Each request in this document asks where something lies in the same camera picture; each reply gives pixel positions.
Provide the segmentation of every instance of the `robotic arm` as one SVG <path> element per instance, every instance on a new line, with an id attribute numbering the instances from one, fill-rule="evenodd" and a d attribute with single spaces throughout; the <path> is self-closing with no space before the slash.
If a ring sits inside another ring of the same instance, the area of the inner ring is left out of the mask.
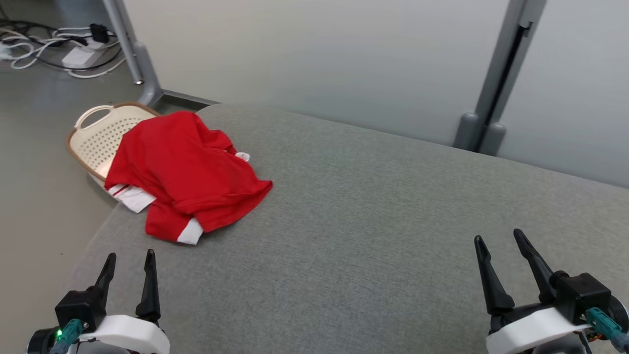
<path id="1" fill-rule="evenodd" d="M 623 304 L 588 273 L 570 277 L 553 272 L 524 233 L 513 231 L 520 253 L 531 267 L 540 290 L 539 303 L 515 306 L 491 266 L 481 236 L 474 238 L 487 313 L 489 354 L 591 353 L 588 343 L 610 340 L 629 351 L 629 315 Z"/>
<path id="2" fill-rule="evenodd" d="M 105 261 L 96 284 L 85 291 L 70 291 L 55 307 L 59 326 L 36 331 L 26 354 L 76 354 L 83 342 L 100 341 L 131 353 L 169 354 L 170 342 L 159 328 L 160 304 L 155 253 L 147 252 L 142 300 L 137 317 L 107 315 L 109 283 L 114 277 L 116 254 Z"/>

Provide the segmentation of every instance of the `gray fabric tabletop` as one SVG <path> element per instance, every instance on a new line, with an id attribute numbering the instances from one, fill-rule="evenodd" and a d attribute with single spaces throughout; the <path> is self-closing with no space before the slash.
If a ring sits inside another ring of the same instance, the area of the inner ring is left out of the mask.
<path id="1" fill-rule="evenodd" d="M 145 214 L 118 205 L 69 284 L 92 285 L 115 252 L 108 313 L 133 315 L 153 248 L 171 353 L 483 353 L 473 237 L 529 304 L 516 227 L 554 270 L 589 272 L 629 302 L 629 190 L 270 108 L 198 114 L 273 190 L 197 246 L 147 236 Z"/>

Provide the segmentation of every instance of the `teal cable connector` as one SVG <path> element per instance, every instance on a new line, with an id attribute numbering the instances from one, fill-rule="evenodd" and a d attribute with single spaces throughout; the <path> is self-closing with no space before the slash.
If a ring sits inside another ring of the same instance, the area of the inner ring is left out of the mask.
<path id="1" fill-rule="evenodd" d="M 78 319 L 71 319 L 65 325 L 64 330 L 57 331 L 57 341 L 50 350 L 50 354 L 66 354 L 70 346 L 79 339 L 83 333 L 83 324 Z"/>
<path id="2" fill-rule="evenodd" d="M 620 353 L 629 351 L 629 336 L 622 332 L 618 323 L 614 322 L 598 307 L 592 307 L 586 311 L 586 321 L 595 331 L 606 336 L 611 344 Z"/>

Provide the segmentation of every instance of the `laundry basket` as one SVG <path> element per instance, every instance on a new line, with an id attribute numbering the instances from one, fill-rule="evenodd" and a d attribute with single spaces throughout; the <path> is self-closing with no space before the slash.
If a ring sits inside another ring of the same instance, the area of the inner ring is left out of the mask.
<path id="1" fill-rule="evenodd" d="M 97 111 L 109 110 L 98 121 L 83 127 L 87 117 Z M 104 188 L 105 178 L 120 145 L 122 135 L 142 120 L 159 113 L 139 103 L 120 103 L 114 106 L 97 106 L 83 113 L 67 139 L 70 153 L 87 170 L 92 179 Z"/>

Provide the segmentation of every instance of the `white partition panel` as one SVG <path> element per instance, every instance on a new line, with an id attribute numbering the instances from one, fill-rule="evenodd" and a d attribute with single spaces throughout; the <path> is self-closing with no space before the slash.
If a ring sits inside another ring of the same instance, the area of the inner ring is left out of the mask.
<path id="1" fill-rule="evenodd" d="M 125 0 L 164 89 L 451 144 L 505 0 Z"/>
<path id="2" fill-rule="evenodd" d="M 498 156 L 629 187 L 629 1 L 548 0 Z"/>

